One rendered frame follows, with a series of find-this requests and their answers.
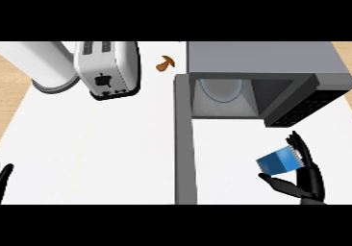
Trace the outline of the grey microwave oven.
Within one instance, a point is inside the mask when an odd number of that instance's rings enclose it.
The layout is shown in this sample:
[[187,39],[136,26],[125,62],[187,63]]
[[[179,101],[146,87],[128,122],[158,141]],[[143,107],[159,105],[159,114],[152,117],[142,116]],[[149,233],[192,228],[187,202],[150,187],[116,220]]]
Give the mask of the grey microwave oven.
[[294,126],[352,89],[352,75],[327,42],[190,41],[192,116],[260,119]]

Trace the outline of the grey microwave door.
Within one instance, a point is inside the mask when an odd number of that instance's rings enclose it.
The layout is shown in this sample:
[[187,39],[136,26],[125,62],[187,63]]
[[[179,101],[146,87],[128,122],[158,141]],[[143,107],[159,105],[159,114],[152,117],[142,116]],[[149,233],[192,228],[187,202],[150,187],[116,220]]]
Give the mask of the grey microwave door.
[[174,204],[196,204],[189,76],[174,77]]

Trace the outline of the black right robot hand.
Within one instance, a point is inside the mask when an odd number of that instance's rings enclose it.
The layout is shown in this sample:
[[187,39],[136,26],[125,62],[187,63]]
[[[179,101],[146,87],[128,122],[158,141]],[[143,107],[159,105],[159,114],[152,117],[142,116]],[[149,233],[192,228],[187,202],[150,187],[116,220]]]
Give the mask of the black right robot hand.
[[272,178],[263,172],[258,174],[258,177],[267,182],[275,191],[300,198],[301,205],[324,205],[324,180],[318,165],[312,161],[307,147],[297,133],[291,133],[285,140],[288,145],[298,151],[298,157],[303,161],[303,167],[294,170],[297,173],[297,182],[291,183]]

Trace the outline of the brown mushroom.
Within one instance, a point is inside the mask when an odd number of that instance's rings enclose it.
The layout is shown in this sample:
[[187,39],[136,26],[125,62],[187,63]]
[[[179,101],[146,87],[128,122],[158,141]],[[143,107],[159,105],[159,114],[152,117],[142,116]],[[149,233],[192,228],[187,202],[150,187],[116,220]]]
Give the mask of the brown mushroom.
[[167,66],[171,65],[174,67],[174,60],[167,57],[161,56],[164,58],[164,62],[156,65],[156,70],[162,72],[167,69]]

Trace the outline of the silver toaster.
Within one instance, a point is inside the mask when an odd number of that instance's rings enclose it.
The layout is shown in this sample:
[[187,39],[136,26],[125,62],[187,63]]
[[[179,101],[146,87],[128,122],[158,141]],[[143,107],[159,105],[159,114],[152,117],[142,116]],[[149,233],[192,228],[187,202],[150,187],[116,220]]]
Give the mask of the silver toaster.
[[74,69],[91,97],[109,100],[140,89],[140,53],[136,41],[78,41]]

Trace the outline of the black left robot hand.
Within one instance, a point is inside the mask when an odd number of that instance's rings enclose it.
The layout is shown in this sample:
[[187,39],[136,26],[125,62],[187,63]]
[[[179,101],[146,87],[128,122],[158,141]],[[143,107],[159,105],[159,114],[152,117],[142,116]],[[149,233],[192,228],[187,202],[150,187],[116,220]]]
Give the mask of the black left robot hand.
[[14,166],[8,163],[4,168],[0,168],[0,204],[4,197],[7,181],[13,172]]

